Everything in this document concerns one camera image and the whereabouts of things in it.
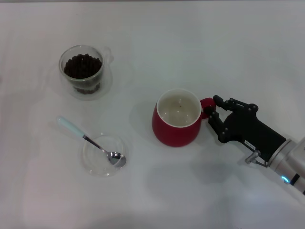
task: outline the spoon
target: spoon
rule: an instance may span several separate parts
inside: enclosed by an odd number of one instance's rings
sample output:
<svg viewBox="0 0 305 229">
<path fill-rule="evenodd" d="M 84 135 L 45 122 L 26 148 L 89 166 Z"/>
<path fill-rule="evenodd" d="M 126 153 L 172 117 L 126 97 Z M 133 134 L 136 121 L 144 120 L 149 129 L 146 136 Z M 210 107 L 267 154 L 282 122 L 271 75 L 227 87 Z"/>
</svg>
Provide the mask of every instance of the spoon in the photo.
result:
<svg viewBox="0 0 305 229">
<path fill-rule="evenodd" d="M 90 139 L 82 130 L 80 130 L 76 125 L 69 122 L 67 119 L 65 119 L 62 116 L 58 116 L 56 118 L 57 124 L 64 126 L 68 130 L 70 130 L 72 133 L 74 133 L 78 137 L 82 137 L 92 145 L 98 147 L 101 151 L 103 151 L 108 158 L 108 161 L 115 167 L 123 167 L 126 163 L 126 157 L 123 154 L 120 154 L 118 152 L 108 152 L 105 149 L 103 149 L 100 145 L 98 145 L 96 142 L 94 142 L 92 139 Z"/>
</svg>

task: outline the spoon handle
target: spoon handle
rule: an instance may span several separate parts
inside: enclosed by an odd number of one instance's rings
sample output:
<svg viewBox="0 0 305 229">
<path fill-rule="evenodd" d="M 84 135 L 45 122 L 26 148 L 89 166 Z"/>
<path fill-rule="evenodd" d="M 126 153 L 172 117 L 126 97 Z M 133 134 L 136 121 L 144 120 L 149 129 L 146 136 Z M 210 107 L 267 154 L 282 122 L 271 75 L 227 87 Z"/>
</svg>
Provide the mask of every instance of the spoon handle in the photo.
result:
<svg viewBox="0 0 305 229">
<path fill-rule="evenodd" d="M 62 116 L 58 116 L 56 118 L 56 122 L 58 125 L 66 127 L 68 130 L 70 130 L 72 133 L 74 133 L 78 137 L 86 136 L 86 134 L 82 130 L 80 130 L 76 125 L 69 122 L 67 119 L 65 119 Z"/>
</svg>

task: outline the white table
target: white table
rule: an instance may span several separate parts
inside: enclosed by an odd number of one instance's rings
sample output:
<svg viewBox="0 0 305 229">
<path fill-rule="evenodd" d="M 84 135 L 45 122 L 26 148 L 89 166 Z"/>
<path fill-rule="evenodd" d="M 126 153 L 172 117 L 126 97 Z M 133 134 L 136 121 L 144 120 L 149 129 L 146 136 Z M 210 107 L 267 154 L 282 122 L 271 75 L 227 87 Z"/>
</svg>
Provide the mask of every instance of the white table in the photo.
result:
<svg viewBox="0 0 305 229">
<path fill-rule="evenodd" d="M 0 4 L 1 229 L 303 229 L 305 197 L 250 151 L 220 144 L 206 121 L 194 142 L 161 144 L 156 100 L 186 88 L 259 106 L 258 118 L 305 135 L 305 2 Z M 79 101 L 60 84 L 69 47 L 110 47 L 113 84 Z M 219 109 L 222 117 L 228 113 Z M 80 165 L 63 115 L 118 134 L 126 167 L 109 178 Z"/>
</svg>

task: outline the robotic hand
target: robotic hand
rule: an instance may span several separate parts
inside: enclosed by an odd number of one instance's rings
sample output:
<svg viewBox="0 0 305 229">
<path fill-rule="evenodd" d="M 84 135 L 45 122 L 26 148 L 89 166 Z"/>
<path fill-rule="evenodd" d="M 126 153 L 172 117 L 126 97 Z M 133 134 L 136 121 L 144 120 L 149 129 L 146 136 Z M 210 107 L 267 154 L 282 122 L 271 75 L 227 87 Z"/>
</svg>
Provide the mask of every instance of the robotic hand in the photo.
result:
<svg viewBox="0 0 305 229">
<path fill-rule="evenodd" d="M 247 164 L 256 163 L 270 167 L 279 174 L 285 183 L 294 186 L 305 195 L 305 138 L 298 144 L 263 124 L 256 117 L 258 107 L 245 104 L 233 98 L 224 101 L 213 97 L 217 106 L 232 113 L 222 122 L 213 107 L 203 109 L 209 116 L 208 123 L 222 143 L 238 141 L 253 153 L 245 160 Z M 260 157 L 264 164 L 256 160 Z"/>
</svg>

